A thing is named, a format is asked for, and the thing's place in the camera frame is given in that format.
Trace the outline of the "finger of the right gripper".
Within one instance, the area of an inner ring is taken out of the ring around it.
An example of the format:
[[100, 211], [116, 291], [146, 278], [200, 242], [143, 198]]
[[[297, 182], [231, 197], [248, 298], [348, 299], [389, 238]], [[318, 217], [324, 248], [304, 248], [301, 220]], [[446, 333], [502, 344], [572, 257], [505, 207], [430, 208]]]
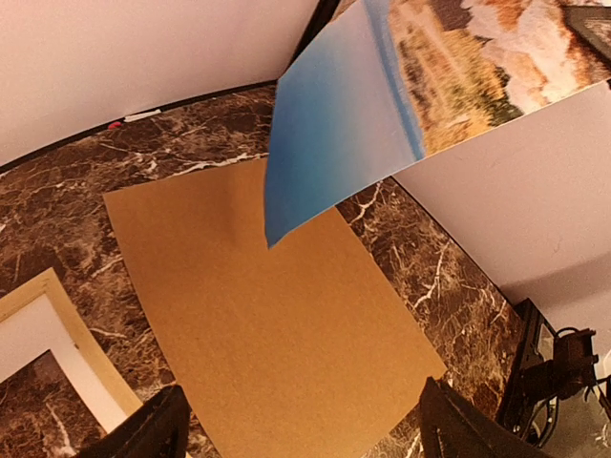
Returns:
[[567, 26], [597, 52], [610, 52], [609, 6], [563, 6]]

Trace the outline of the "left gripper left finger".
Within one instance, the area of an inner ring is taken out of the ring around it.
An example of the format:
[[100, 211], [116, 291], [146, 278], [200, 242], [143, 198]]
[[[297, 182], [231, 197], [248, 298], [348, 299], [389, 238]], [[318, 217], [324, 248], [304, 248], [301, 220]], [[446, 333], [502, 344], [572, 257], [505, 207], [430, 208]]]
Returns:
[[180, 385], [169, 385], [76, 457], [185, 457], [189, 425], [190, 406], [184, 391]]

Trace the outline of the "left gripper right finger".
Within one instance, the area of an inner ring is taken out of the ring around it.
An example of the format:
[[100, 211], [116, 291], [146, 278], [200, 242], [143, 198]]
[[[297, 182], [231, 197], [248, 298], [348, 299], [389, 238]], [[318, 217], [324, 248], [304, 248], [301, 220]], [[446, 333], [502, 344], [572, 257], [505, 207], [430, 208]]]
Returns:
[[443, 381], [429, 377], [418, 403], [426, 457], [542, 458], [544, 452], [487, 418]]

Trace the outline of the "brown backing board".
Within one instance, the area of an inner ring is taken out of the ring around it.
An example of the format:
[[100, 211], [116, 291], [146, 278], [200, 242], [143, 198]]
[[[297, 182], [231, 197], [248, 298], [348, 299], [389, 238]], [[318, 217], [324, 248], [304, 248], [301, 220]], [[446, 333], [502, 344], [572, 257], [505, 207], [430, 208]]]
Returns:
[[275, 247], [266, 163], [104, 197], [137, 297], [224, 457], [359, 457], [444, 363], [336, 210]]

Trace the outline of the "light wooden picture frame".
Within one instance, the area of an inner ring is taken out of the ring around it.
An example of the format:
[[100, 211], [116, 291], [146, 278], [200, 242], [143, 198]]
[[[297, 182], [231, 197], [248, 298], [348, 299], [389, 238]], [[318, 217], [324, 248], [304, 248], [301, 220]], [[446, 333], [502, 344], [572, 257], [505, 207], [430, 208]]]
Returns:
[[51, 268], [1, 298], [1, 379], [47, 351], [105, 432], [142, 406]]

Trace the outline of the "blue landscape photo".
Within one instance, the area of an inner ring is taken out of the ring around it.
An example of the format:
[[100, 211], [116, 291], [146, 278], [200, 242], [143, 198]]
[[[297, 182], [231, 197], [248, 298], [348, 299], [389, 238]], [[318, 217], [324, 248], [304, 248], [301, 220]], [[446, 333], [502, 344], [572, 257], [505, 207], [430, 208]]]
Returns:
[[264, 233], [610, 75], [569, 22], [606, 1], [356, 1], [279, 79]]

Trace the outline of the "white mat board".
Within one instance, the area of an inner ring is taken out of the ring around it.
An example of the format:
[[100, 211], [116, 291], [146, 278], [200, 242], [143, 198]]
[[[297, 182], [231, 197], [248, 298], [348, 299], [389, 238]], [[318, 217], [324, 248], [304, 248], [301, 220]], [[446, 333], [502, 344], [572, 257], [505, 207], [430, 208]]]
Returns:
[[68, 325], [43, 294], [1, 320], [1, 379], [46, 352], [51, 352], [60, 372], [68, 379], [102, 428], [109, 432], [123, 419], [103, 379], [102, 367], [72, 336]]

